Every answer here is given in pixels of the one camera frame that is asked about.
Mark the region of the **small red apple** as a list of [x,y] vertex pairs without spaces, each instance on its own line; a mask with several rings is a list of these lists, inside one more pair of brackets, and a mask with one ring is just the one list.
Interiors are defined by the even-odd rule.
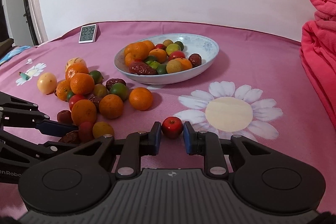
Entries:
[[162,123],[162,133],[166,138],[177,139],[183,132],[183,123],[178,117],[167,117]]

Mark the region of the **orange tangerine front pile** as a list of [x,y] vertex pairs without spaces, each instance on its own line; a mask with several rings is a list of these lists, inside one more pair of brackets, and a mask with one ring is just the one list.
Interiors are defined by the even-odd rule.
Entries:
[[84,122],[95,123],[97,120],[96,106],[89,100],[79,100],[72,107],[71,117],[76,126]]

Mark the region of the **yellow-green small fruit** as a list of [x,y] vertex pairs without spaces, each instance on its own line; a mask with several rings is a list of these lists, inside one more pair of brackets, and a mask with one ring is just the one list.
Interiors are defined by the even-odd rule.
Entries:
[[92,134],[95,139],[104,135],[114,136],[114,129],[106,122],[96,122],[92,128]]

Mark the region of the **orange tangerine centre pile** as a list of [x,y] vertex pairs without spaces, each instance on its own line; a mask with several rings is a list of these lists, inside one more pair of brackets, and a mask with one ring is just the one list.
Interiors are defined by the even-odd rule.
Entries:
[[105,96],[99,104],[99,112],[106,119],[116,119],[123,114],[123,101],[114,94]]

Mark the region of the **orange tangerine right of pile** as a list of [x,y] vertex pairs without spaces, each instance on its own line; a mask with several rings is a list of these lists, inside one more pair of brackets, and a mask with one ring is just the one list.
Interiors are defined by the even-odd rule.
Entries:
[[146,111],[151,108],[154,98],[147,88],[135,88],[129,94],[129,102],[135,110]]

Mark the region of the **large orange tangerine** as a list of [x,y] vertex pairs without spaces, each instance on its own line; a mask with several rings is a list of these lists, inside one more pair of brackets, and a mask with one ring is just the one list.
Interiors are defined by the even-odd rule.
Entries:
[[88,95],[93,92],[95,81],[89,74],[76,73],[70,80],[70,87],[75,94]]

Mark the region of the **green lime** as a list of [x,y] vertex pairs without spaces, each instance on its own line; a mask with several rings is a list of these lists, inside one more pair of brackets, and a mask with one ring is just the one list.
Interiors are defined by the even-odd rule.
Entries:
[[122,84],[122,83],[115,83],[110,91],[110,94],[114,94],[119,96],[123,101],[127,100],[128,95],[129,95],[129,90],[126,87],[126,85]]

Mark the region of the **pink floral tablecloth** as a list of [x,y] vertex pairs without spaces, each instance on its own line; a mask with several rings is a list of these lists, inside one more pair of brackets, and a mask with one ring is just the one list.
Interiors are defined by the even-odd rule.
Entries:
[[94,43],[79,44],[79,29],[45,45],[25,50],[1,66],[1,91],[33,102],[56,119],[68,103],[42,94],[37,81],[49,72],[65,77],[65,65],[74,57],[105,79],[121,78],[114,57],[123,47],[151,36],[198,34],[216,41],[220,51],[213,65],[188,81],[151,86],[153,106],[137,111],[129,103],[122,116],[110,121],[117,139],[147,131],[170,116],[192,119],[209,128],[205,109],[212,99],[232,95],[246,99],[256,114],[241,134],[317,168],[326,180],[320,211],[335,211],[335,129],[318,98],[299,56],[299,43],[260,32],[181,22],[104,22]]

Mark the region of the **pale yellow striped melon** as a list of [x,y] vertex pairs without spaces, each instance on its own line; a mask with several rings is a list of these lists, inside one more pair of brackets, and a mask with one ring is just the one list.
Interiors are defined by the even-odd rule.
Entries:
[[69,60],[66,62],[66,65],[65,65],[65,71],[66,71],[71,65],[74,65],[74,64],[82,64],[82,65],[86,66],[86,62],[85,62],[84,59],[82,59],[81,57],[74,57],[74,58],[69,59]]

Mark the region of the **dark red jujube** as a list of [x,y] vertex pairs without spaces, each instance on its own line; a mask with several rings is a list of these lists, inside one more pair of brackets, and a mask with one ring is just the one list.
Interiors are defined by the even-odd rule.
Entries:
[[111,88],[112,88],[112,86],[113,86],[114,84],[117,84],[117,83],[126,85],[126,82],[125,82],[123,79],[109,79],[109,80],[105,83],[106,89],[107,89],[108,91],[110,91]]

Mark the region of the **white digital clock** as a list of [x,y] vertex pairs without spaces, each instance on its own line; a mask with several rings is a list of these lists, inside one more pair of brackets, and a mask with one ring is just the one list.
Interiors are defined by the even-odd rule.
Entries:
[[93,43],[96,41],[97,24],[82,26],[79,36],[79,44]]

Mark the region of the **folded red blanket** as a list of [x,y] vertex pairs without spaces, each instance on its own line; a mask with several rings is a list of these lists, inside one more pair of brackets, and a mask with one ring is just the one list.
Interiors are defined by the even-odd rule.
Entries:
[[310,0],[314,20],[302,26],[302,66],[335,124],[335,0]]

